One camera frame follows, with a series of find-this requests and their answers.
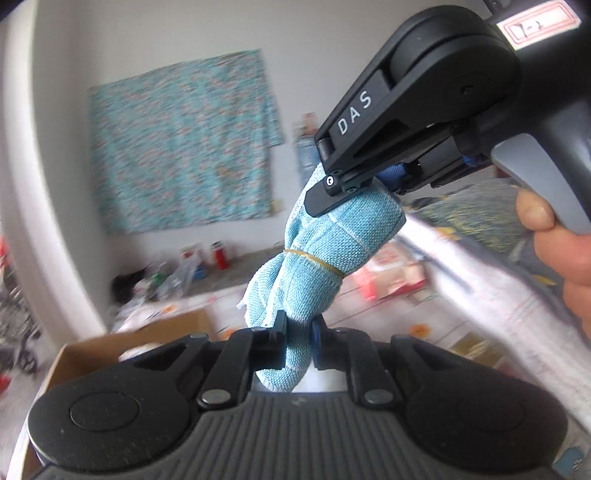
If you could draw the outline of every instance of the fingernail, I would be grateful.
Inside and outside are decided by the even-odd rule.
[[[527,223],[537,228],[549,228],[554,224],[550,214],[544,207],[532,207],[525,211]]]

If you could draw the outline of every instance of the label sticker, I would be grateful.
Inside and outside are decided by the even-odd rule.
[[[581,19],[566,0],[550,0],[497,23],[514,49],[578,28]]]

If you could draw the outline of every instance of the yellow rubber band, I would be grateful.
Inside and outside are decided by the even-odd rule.
[[[324,268],[327,268],[332,273],[337,274],[339,277],[341,277],[341,278],[346,277],[346,275],[344,273],[342,273],[341,270],[339,270],[338,268],[335,268],[332,265],[329,265],[328,263],[326,263],[324,260],[321,260],[320,258],[316,258],[314,255],[310,255],[308,252],[303,252],[302,250],[293,250],[291,248],[286,248],[283,251],[286,254],[296,254],[296,255],[301,255],[302,257],[309,258],[310,260],[313,260],[313,261],[319,263]]]

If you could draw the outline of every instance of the white lettering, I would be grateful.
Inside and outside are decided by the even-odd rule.
[[[339,129],[341,135],[345,135],[345,133],[347,133],[347,120],[345,120],[344,118],[341,118],[339,120]]]
[[[351,107],[351,123],[354,124],[355,123],[355,117],[356,116],[361,116],[361,114],[355,110],[353,107]]]
[[[361,100],[362,102],[367,102],[363,106],[364,110],[371,105],[371,97],[368,96],[367,90],[364,90],[363,92],[361,92],[361,95],[359,95],[359,100]]]

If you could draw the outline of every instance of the red thermos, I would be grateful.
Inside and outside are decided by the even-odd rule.
[[[213,257],[216,259],[217,267],[220,270],[228,268],[228,261],[226,259],[226,252],[224,251],[223,244],[221,242],[215,242],[212,245]]]

